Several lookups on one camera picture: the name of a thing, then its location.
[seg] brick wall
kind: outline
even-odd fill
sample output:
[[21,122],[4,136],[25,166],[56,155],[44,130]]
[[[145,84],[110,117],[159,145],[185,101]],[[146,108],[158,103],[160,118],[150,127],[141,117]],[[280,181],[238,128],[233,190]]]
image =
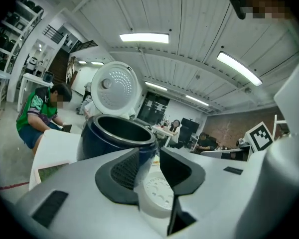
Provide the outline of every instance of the brick wall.
[[[278,107],[245,113],[208,116],[203,131],[216,138],[221,146],[236,148],[236,141],[243,138],[246,131],[262,121],[272,133],[275,114],[277,114],[278,120],[284,120]],[[281,136],[279,126],[277,126],[275,138],[278,136]]]

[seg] blue shorts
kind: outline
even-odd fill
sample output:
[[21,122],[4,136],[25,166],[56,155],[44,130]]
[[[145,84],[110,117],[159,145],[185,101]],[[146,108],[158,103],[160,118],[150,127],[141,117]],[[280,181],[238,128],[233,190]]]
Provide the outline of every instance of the blue shorts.
[[[56,124],[50,122],[48,126],[51,129],[61,130]],[[36,141],[39,139],[39,137],[43,134],[42,132],[34,129],[30,125],[24,125],[20,131],[18,131],[21,139],[24,141],[24,143],[30,148],[33,149],[35,146]]]

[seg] white ceiling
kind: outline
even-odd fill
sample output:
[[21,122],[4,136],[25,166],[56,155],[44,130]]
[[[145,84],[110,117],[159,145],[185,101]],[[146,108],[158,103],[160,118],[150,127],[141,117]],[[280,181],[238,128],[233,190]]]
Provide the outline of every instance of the white ceiling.
[[[82,5],[78,12],[115,60],[139,71],[143,80],[166,86],[169,95],[210,103],[207,113],[272,105],[299,61],[299,45],[284,21],[240,20],[228,0],[71,1]],[[119,35],[131,32],[168,33],[169,44],[122,42]],[[263,84],[255,87],[217,61],[220,51],[248,66]],[[252,92],[246,94],[246,87]]]

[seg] white table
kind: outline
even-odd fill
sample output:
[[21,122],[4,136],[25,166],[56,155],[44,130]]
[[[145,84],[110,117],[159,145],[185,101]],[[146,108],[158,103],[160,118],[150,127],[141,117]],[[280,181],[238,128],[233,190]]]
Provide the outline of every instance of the white table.
[[159,125],[154,125],[154,126],[152,126],[152,129],[153,129],[153,131],[159,131],[159,132],[161,132],[161,133],[163,133],[164,135],[167,135],[167,141],[166,141],[166,143],[165,143],[165,145],[164,145],[164,147],[167,147],[168,146],[168,143],[169,143],[169,141],[170,141],[170,139],[171,139],[171,137],[173,136],[173,134],[172,133],[169,133],[169,132],[167,132],[167,131],[165,131],[163,128],[161,128]]
[[76,153],[80,140],[80,134],[66,133],[58,130],[46,130],[38,146],[31,168],[29,190],[33,189],[37,182],[34,171],[41,166],[62,161],[74,163],[77,161]]
[[194,148],[192,149],[192,150],[194,150],[194,149],[196,148],[196,146],[197,146],[199,137],[197,137],[197,136],[195,136],[195,137],[191,136],[191,138],[193,138],[193,139],[196,141],[196,142],[195,142],[195,145],[194,145]]
[[47,87],[52,87],[53,86],[52,82],[45,82],[40,77],[37,77],[37,76],[35,76],[33,74],[30,74],[30,73],[24,74],[23,78],[22,78],[20,92],[19,92],[19,98],[18,98],[18,106],[17,106],[17,111],[18,112],[21,109],[22,100],[23,100],[23,94],[24,94],[24,88],[25,88],[25,84],[28,81],[34,82],[34,83],[37,83],[37,84],[40,84],[40,85],[43,85],[43,86],[47,86]]

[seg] rice cooker lid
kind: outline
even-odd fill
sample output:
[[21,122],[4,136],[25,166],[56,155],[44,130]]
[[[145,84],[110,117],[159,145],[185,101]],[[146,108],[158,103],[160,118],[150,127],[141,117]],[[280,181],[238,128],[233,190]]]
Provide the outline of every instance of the rice cooker lid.
[[103,65],[91,83],[91,96],[103,114],[120,116],[133,108],[137,101],[138,79],[133,69],[119,61]]

